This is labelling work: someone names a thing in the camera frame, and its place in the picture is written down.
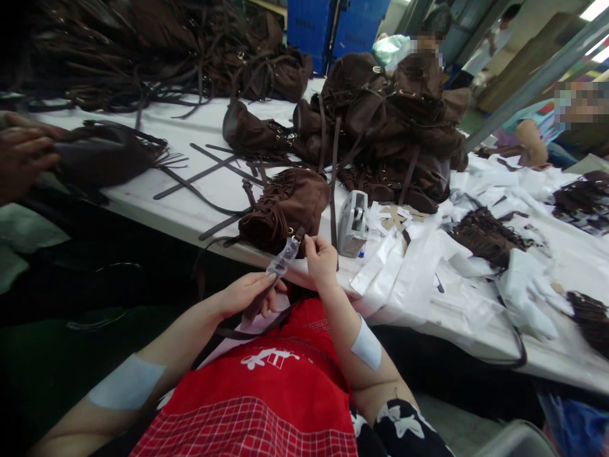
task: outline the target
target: woman's left hand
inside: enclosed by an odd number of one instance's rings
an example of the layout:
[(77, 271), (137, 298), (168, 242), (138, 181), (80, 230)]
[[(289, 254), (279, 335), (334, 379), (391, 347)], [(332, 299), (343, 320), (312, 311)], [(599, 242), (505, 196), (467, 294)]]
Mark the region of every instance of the woman's left hand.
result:
[[(249, 273), (237, 279), (222, 292), (218, 292), (211, 297), (214, 306), (222, 319), (227, 319), (232, 315), (247, 308), (255, 297), (273, 284), (275, 275), (267, 276), (265, 272)], [(277, 312), (277, 291), (286, 292), (287, 287), (279, 281), (275, 288), (270, 291), (262, 306), (261, 314), (266, 317), (271, 312)]]

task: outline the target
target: brown fringe bundle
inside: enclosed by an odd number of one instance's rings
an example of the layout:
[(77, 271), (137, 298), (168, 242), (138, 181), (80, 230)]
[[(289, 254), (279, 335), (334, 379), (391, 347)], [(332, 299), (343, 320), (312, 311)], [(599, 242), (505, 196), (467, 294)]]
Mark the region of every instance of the brown fringe bundle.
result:
[(574, 321), (584, 339), (603, 357), (609, 359), (609, 318), (608, 307), (579, 292), (568, 292), (566, 297), (575, 310)]
[(591, 235), (609, 233), (609, 175), (591, 171), (554, 193), (554, 217)]
[(468, 213), (449, 235), (495, 268), (509, 266), (510, 250), (525, 250), (520, 235), (504, 227), (486, 207)]

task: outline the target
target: blue plastic container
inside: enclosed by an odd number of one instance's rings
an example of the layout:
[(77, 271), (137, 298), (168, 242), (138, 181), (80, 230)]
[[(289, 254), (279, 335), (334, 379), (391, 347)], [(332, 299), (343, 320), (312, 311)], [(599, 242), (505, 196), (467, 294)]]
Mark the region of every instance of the blue plastic container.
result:
[(381, 21), (387, 14), (390, 2), (391, 0), (341, 0), (341, 12), (350, 11), (373, 21)]
[(345, 54), (371, 52), (386, 12), (385, 8), (382, 15), (376, 14), (377, 19), (370, 19), (368, 15), (353, 11), (353, 8), (341, 11), (334, 36), (330, 66)]
[(326, 74), (338, 0), (289, 0), (287, 43), (313, 56), (315, 73)]

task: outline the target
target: hand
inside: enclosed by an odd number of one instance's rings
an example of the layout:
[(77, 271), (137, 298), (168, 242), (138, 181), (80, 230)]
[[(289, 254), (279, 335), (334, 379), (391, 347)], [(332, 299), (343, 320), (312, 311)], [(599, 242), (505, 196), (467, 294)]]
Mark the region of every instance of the hand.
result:
[(8, 112), (5, 116), (6, 122), (12, 127), (39, 129), (42, 130), (46, 136), (50, 136), (55, 140), (68, 133), (66, 129), (62, 129), (61, 127), (55, 127), (49, 124), (33, 121), (14, 112)]
[(323, 237), (310, 237), (308, 235), (304, 237), (304, 248), (309, 276), (315, 281), (317, 289), (337, 285), (336, 263), (338, 253), (336, 249)]
[[(214, 300), (214, 306), (217, 307), (220, 317), (227, 319), (247, 308), (259, 293), (273, 284), (274, 280), (275, 275), (267, 276), (265, 272), (249, 273), (211, 298)], [(287, 291), (287, 287), (282, 281), (279, 281), (275, 289), (271, 290), (266, 297), (260, 311), (263, 317), (268, 316), (269, 311), (277, 312), (277, 291)]]
[(52, 145), (39, 128), (0, 131), (0, 206), (25, 195), (40, 173), (59, 161), (57, 154), (44, 154)]

